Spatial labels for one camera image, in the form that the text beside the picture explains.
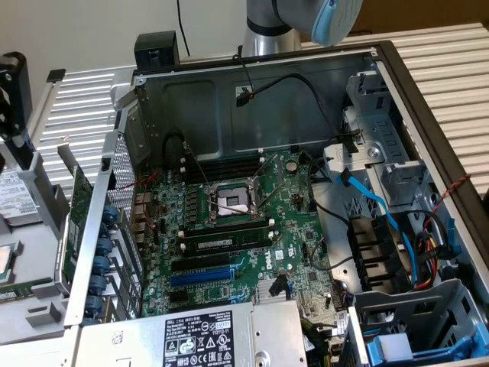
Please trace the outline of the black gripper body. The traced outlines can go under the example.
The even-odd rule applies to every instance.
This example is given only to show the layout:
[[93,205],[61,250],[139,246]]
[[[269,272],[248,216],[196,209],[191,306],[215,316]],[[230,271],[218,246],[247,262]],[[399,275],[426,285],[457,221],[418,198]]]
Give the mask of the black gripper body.
[[1,55],[1,136],[8,140],[21,136],[33,148],[28,134],[32,113],[28,63],[25,55],[13,51]]

